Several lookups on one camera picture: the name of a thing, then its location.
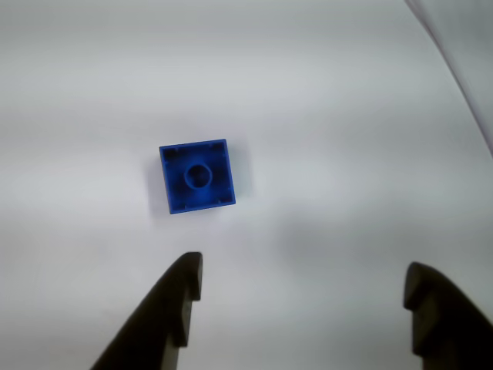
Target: lego brick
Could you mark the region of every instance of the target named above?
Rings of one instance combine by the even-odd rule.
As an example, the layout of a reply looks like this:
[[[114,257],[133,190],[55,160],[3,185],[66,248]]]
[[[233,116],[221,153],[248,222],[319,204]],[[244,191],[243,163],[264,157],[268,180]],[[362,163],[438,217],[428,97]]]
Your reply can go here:
[[[161,146],[169,212],[236,203],[226,140]]]

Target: blue lego brick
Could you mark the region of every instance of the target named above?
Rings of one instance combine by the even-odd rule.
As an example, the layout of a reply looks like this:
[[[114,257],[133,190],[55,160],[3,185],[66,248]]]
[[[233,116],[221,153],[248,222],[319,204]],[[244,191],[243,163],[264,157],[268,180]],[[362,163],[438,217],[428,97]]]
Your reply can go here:
[[[225,139],[161,146],[169,212],[236,203]]]

